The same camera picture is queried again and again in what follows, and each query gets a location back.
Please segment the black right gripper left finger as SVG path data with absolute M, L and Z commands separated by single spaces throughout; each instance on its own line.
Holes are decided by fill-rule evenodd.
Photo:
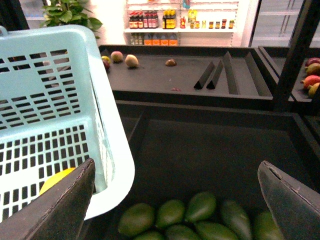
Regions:
M 2 240 L 76 240 L 94 191 L 95 162 L 89 158 L 0 224 Z

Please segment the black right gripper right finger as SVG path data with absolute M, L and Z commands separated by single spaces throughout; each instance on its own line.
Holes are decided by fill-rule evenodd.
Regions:
M 286 240 L 320 238 L 320 194 L 262 161 L 257 170 L 261 193 L 275 224 Z

